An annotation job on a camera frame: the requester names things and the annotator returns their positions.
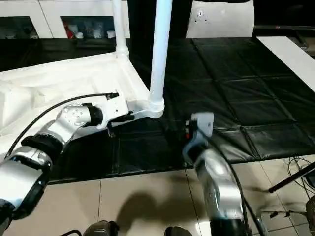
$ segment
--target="red component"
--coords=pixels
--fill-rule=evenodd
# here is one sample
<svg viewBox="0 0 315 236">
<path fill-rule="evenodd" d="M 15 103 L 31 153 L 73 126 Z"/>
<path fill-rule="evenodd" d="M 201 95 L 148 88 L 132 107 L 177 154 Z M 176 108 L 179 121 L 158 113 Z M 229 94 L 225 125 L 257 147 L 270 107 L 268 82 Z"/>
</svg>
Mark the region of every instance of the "red component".
<svg viewBox="0 0 315 236">
<path fill-rule="evenodd" d="M 64 23 L 63 26 L 64 26 L 65 33 L 67 34 L 67 37 L 69 39 L 75 38 L 74 33 L 71 30 L 69 30 L 68 25 Z"/>
</svg>

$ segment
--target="black stand leg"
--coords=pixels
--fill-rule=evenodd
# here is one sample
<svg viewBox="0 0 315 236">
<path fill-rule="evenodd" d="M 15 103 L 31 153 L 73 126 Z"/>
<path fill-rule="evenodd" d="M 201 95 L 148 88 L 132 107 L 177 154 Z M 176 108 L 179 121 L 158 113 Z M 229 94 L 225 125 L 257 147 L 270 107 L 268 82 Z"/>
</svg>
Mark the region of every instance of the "black stand leg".
<svg viewBox="0 0 315 236">
<path fill-rule="evenodd" d="M 313 171 L 315 169 L 315 162 L 308 165 L 307 167 L 304 167 L 303 169 L 299 170 L 297 173 L 293 174 L 289 178 L 286 178 L 285 180 L 281 181 L 280 183 L 276 184 L 275 186 L 268 189 L 269 192 L 273 193 L 277 191 L 278 189 L 286 186 L 287 184 L 295 181 L 296 179 L 306 175 L 307 173 Z"/>
</svg>

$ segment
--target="black floor mat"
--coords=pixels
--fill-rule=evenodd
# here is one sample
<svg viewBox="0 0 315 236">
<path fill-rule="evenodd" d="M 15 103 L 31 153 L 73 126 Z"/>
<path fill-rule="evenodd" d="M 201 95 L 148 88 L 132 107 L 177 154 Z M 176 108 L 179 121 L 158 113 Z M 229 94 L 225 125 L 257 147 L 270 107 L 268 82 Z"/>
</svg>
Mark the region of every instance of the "black floor mat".
<svg viewBox="0 0 315 236">
<path fill-rule="evenodd" d="M 15 52 L 23 59 L 11 68 L 113 50 L 104 40 L 40 40 Z M 149 87 L 148 58 L 130 54 Z M 1 70 L 9 68 L 6 63 Z M 71 142 L 51 183 L 187 168 L 181 156 L 185 119 L 202 111 L 215 113 L 212 140 L 233 163 L 315 153 L 314 92 L 255 38 L 171 41 L 164 87 L 161 118 L 117 127 L 112 139 L 99 132 Z"/>
</svg>

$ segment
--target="cabinet door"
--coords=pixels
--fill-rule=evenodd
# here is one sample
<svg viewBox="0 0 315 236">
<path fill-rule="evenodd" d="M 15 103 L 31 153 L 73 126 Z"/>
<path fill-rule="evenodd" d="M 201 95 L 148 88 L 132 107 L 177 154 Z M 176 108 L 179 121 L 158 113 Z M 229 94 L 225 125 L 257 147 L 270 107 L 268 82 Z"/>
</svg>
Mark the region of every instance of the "cabinet door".
<svg viewBox="0 0 315 236">
<path fill-rule="evenodd" d="M 0 38 L 52 38 L 38 1 L 0 1 Z"/>
<path fill-rule="evenodd" d="M 114 37 L 111 0 L 43 0 L 39 1 L 54 38 Z M 128 4 L 122 1 L 125 37 L 130 38 Z"/>
</svg>

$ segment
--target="tiled floor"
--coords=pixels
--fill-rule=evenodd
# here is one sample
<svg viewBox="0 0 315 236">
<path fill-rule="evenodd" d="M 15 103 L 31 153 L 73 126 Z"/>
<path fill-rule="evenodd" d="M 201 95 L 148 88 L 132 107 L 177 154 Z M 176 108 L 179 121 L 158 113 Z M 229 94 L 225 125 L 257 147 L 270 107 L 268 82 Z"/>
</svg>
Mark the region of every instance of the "tiled floor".
<svg viewBox="0 0 315 236">
<path fill-rule="evenodd" d="M 305 158 L 315 161 L 315 156 Z M 308 197 L 296 183 L 273 194 L 265 192 L 288 176 L 288 162 L 234 165 L 245 197 L 255 211 L 305 210 Z M 298 170 L 294 162 L 290 170 Z M 269 219 L 265 215 L 263 219 L 270 236 L 311 236 L 302 216 Z M 210 235 L 203 192 L 194 170 L 49 186 L 35 212 L 13 222 L 4 235 L 58 236 L 72 229 L 83 232 L 98 220 L 115 220 L 121 228 L 120 236 L 162 236 L 168 226 L 182 226 L 193 236 Z M 251 219 L 249 223 L 256 234 Z"/>
</svg>

